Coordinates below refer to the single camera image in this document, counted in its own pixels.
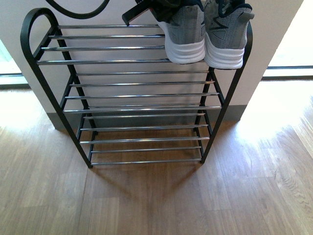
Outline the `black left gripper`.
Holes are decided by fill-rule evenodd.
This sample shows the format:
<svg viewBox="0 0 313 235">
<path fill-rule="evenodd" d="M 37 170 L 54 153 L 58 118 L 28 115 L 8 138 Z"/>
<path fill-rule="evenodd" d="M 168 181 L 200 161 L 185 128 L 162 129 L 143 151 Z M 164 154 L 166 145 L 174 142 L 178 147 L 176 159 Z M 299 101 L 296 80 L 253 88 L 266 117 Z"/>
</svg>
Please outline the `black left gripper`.
<svg viewBox="0 0 313 235">
<path fill-rule="evenodd" d="M 132 20 L 148 10 L 158 22 L 167 22 L 181 4 L 180 0 L 136 0 L 135 2 L 136 6 L 122 15 L 122 20 L 127 26 Z"/>
</svg>

